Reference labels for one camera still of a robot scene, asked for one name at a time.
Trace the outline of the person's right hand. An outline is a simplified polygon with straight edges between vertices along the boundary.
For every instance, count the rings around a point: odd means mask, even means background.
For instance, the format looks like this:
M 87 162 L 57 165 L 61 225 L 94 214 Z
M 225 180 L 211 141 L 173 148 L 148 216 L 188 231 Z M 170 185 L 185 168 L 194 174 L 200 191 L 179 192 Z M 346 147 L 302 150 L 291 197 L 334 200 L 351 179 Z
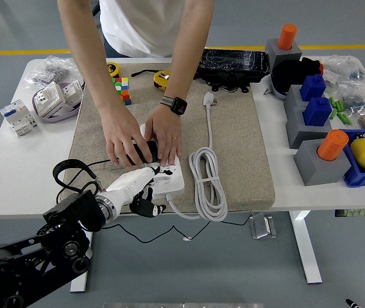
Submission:
M 142 159 L 137 153 L 134 144 L 143 154 L 147 162 L 152 161 L 148 144 L 139 130 L 139 125 L 134 116 L 121 103 L 107 105 L 99 109 L 103 133 L 106 140 L 106 153 L 108 158 L 116 165 L 132 169 L 133 165 L 142 165 Z

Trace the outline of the person's left hand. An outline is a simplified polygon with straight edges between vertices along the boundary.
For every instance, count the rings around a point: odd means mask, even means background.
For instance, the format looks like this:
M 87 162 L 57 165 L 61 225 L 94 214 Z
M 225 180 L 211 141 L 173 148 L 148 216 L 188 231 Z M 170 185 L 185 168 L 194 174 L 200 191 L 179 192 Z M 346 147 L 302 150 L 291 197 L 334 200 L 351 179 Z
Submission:
M 173 165 L 182 155 L 182 122 L 180 116 L 163 104 L 154 109 L 146 120 L 145 139 L 155 138 L 158 144 L 160 165 Z

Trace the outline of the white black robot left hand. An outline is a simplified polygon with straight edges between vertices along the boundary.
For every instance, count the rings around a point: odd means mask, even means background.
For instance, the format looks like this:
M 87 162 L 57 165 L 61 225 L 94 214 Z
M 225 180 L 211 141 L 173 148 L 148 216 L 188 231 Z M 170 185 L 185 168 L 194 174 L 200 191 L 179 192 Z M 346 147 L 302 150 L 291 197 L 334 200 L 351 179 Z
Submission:
M 115 220 L 123 206 L 128 205 L 131 212 L 143 217 L 154 218 L 166 210 L 165 205 L 152 203 L 152 188 L 148 188 L 147 198 L 144 190 L 153 182 L 154 176 L 160 172 L 160 167 L 144 167 L 122 174 L 104 191 L 96 194 L 96 201 L 103 211 L 106 222 Z

